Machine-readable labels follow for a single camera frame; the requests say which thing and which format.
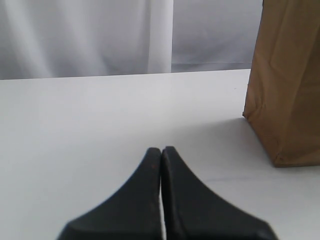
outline table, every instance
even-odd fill
[[[242,118],[249,70],[0,81],[0,233],[53,240],[146,149],[175,146],[280,240],[320,235],[320,167],[274,168]]]

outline brown paper bag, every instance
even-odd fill
[[[320,165],[320,0],[264,0],[243,116],[275,166]]]

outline paper bag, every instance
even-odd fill
[[[276,167],[320,165],[320,0],[264,0],[243,116]]]

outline white table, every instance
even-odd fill
[[[242,118],[249,70],[0,81],[0,239],[53,240],[146,149],[173,145],[280,240],[320,236],[320,168],[273,168]]]

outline white curtain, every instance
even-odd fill
[[[0,0],[0,79],[249,68],[262,0]]]

